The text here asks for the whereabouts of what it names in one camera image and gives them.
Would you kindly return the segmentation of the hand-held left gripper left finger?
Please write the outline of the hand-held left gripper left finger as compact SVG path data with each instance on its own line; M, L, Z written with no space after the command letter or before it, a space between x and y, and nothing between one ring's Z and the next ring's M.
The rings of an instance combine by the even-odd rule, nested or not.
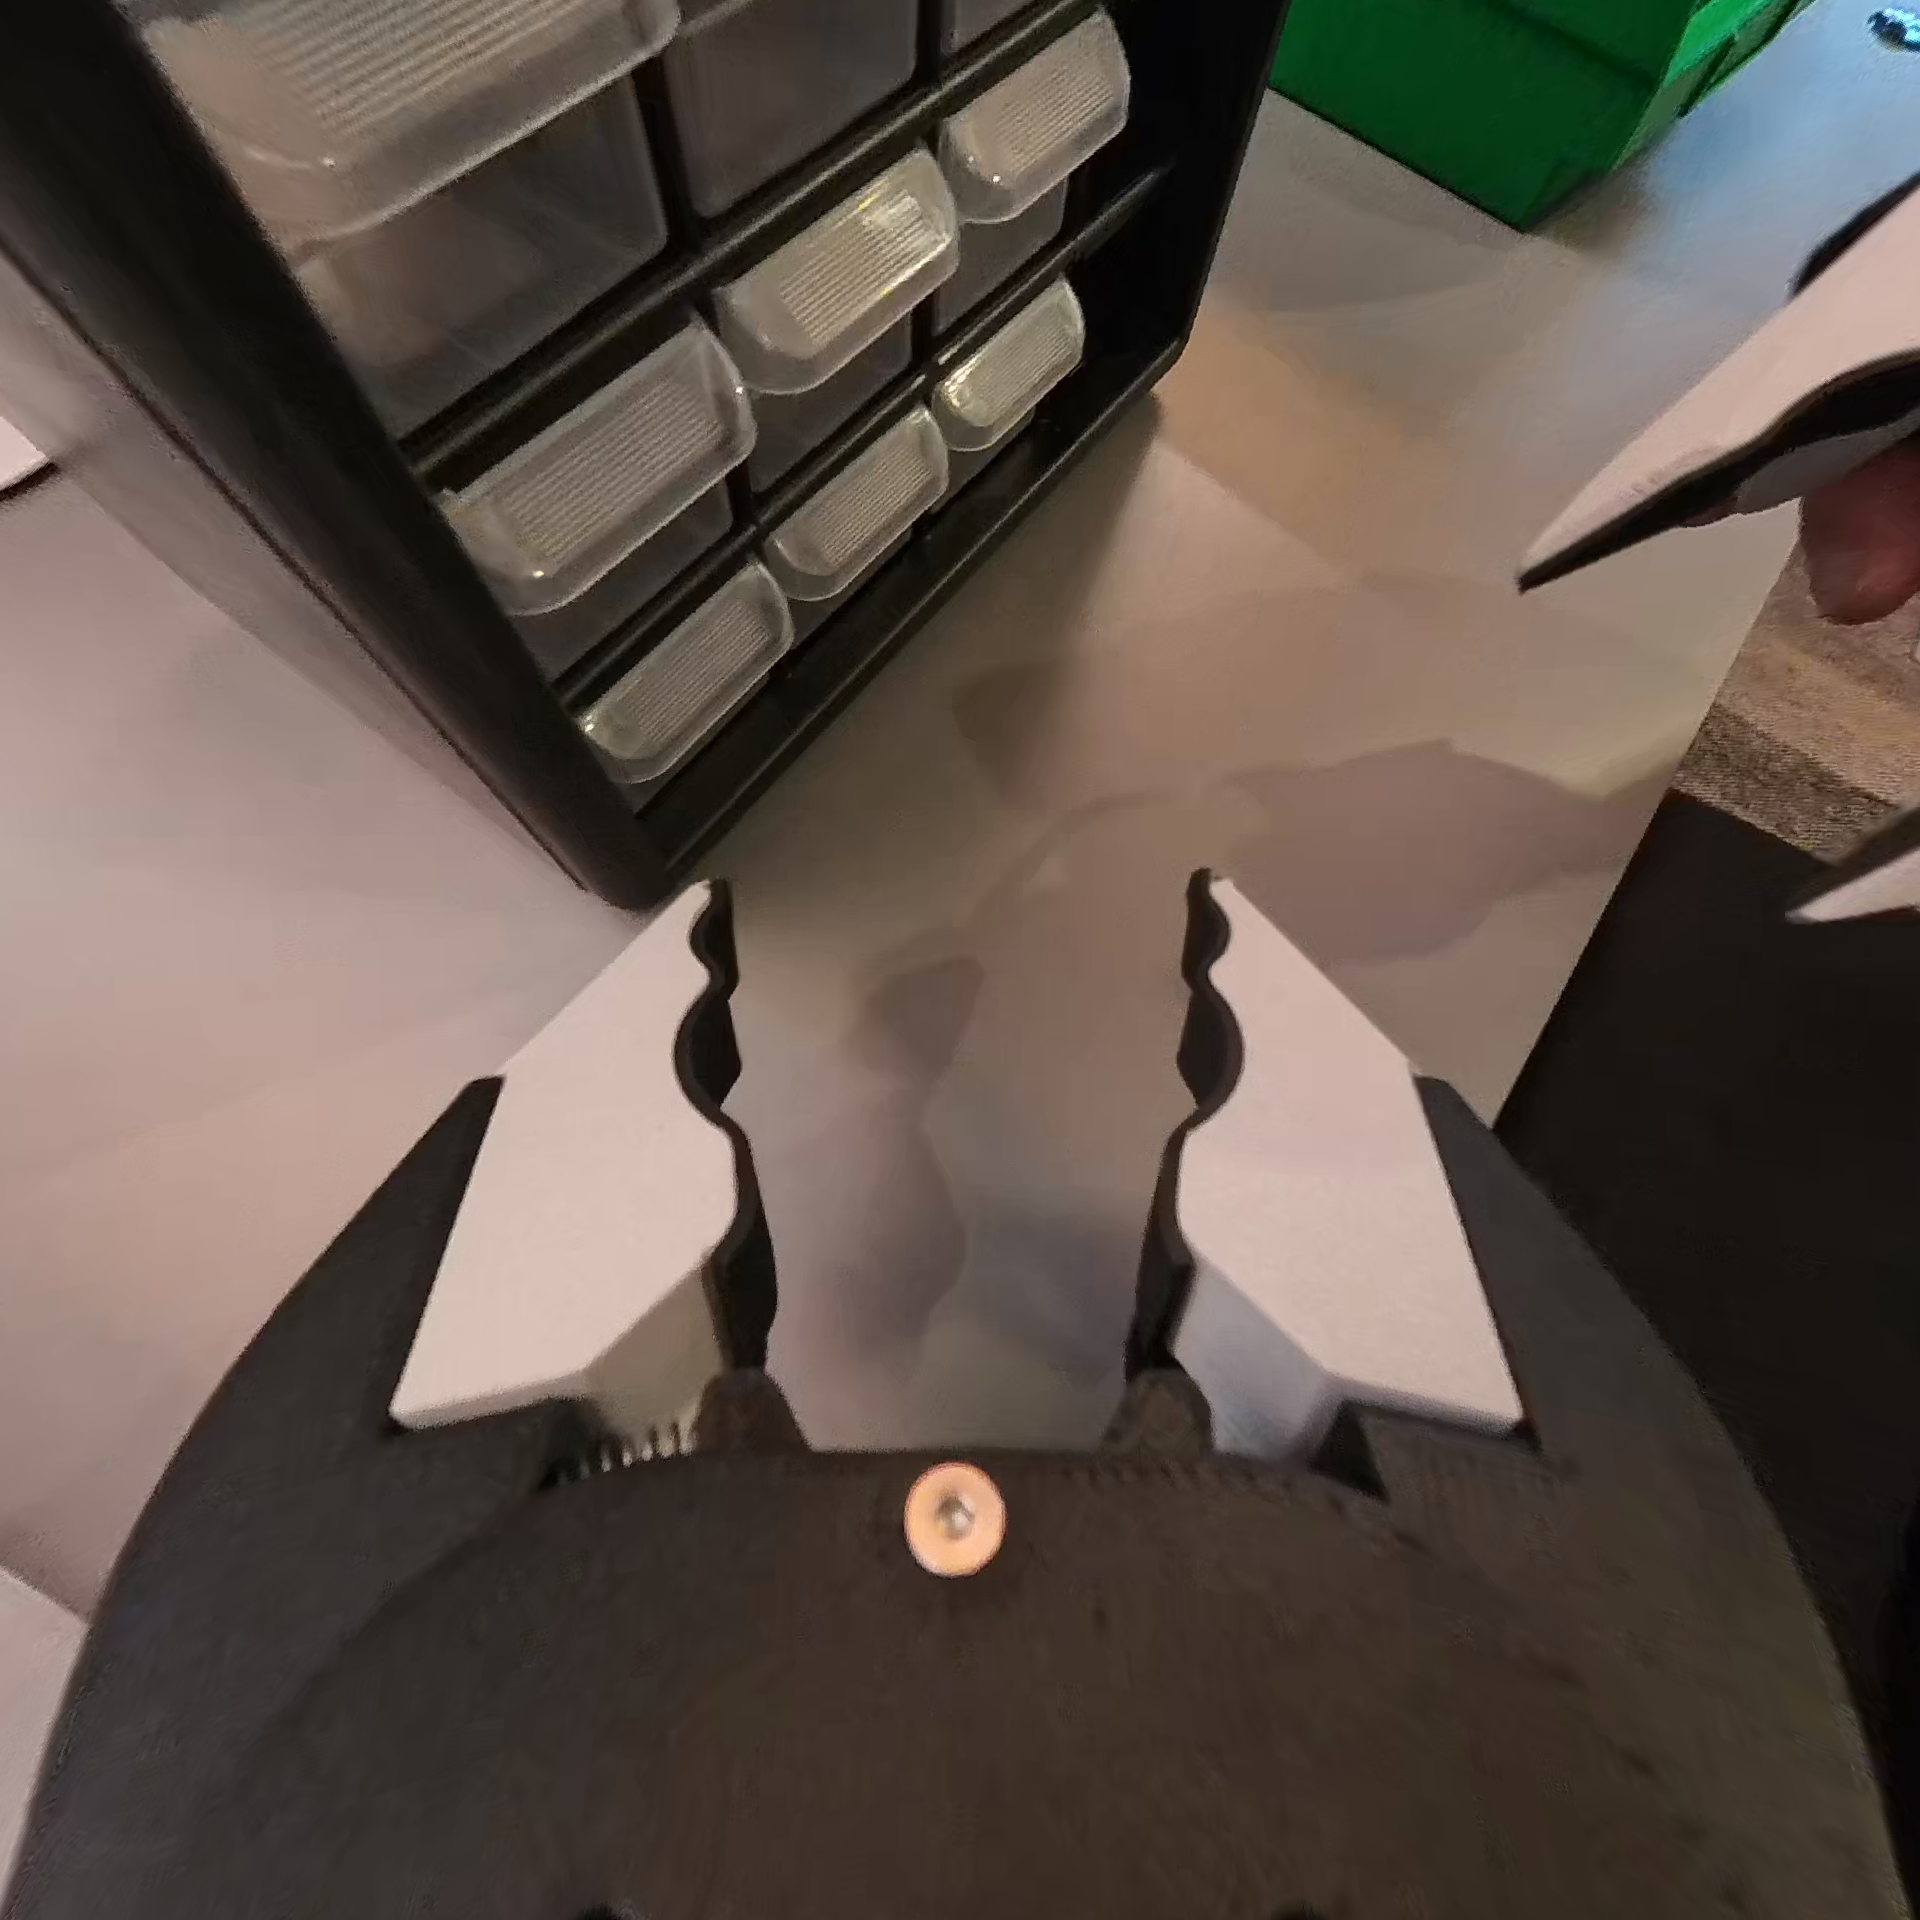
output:
M694 1433L762 1368L778 1264L740 1074L733 902L674 895L505 1065L390 1397L410 1431L544 1400L612 1433Z

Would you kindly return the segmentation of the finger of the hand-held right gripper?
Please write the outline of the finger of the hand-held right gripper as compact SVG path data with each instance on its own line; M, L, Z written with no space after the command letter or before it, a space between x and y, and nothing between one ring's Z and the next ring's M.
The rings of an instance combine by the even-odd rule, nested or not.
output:
M1917 818L1888 818L1801 884L1794 924L1837 924L1917 909Z
M1666 533L1764 513L1917 426L1917 190L1862 207L1787 302L1648 422L1533 540L1522 592Z

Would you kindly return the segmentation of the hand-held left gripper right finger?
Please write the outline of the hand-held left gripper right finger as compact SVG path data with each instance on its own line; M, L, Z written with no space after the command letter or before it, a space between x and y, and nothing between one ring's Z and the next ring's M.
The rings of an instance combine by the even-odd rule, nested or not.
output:
M1227 1456L1352 1408L1513 1436L1524 1409L1409 1056L1233 881L1187 884L1173 1128L1126 1370L1177 1370Z

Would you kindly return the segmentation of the green plastic bin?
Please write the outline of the green plastic bin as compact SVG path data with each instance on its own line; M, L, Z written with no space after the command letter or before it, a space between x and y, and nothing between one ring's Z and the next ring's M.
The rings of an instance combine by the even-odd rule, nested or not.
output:
M1528 233L1658 145L1803 2L1291 2L1268 84Z

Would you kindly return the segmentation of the rows of clear drawers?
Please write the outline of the rows of clear drawers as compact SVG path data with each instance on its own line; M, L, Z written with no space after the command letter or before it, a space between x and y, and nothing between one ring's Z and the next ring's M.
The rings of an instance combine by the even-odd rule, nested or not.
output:
M1109 7L123 5L481 583L659 789L1088 358Z

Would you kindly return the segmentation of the black drawer cabinet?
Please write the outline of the black drawer cabinet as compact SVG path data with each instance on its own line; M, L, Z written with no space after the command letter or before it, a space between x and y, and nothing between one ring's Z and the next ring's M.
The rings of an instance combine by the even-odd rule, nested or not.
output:
M1133 73L1064 246L1088 358L659 789L548 678L123 5L5 5L5 410L210 604L476 784L564 873L654 905L1147 396L1193 333L1288 5L1097 5Z

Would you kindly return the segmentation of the person's right hand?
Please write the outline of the person's right hand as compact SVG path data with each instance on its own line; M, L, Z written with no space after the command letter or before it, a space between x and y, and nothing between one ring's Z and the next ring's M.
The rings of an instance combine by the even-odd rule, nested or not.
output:
M1825 618L1866 625L1900 612L1917 593L1917 438L1811 492L1798 521Z

